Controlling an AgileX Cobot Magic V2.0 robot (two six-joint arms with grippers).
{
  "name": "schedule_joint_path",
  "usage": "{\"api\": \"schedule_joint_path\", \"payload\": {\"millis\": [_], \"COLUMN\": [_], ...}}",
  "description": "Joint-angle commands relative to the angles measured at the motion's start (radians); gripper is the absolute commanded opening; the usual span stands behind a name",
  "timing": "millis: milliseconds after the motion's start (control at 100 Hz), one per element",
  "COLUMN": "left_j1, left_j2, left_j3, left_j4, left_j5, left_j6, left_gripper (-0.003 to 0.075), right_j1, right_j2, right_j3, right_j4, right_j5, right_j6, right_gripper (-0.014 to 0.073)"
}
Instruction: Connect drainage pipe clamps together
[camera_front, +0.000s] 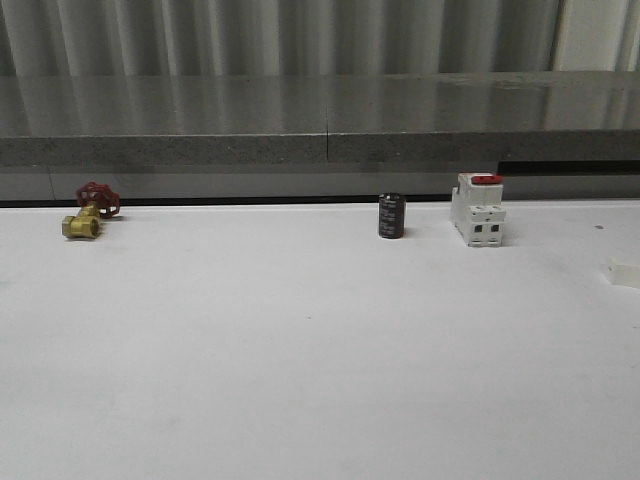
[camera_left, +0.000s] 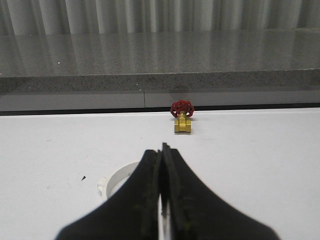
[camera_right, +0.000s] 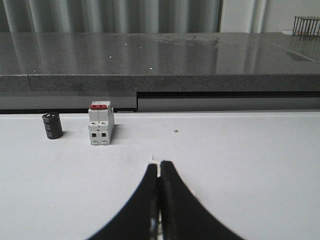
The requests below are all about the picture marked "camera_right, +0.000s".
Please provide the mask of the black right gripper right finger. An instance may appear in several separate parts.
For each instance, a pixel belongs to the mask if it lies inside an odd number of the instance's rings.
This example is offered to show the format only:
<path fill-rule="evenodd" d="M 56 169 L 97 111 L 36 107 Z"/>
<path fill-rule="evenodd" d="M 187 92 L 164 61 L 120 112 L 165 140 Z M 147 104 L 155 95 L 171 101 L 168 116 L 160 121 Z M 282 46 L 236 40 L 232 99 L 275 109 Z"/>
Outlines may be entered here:
<path fill-rule="evenodd" d="M 171 161 L 160 164 L 162 234 L 165 240 L 241 240 L 217 220 L 185 185 Z"/>

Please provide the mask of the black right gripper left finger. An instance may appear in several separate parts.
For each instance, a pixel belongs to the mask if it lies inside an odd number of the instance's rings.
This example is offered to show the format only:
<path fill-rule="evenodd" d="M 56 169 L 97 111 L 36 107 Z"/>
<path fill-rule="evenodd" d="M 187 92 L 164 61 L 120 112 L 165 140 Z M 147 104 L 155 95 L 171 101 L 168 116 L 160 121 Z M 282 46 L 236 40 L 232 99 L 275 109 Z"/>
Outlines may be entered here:
<path fill-rule="evenodd" d="M 158 166 L 151 163 L 122 209 L 90 240 L 156 240 L 159 226 Z"/>

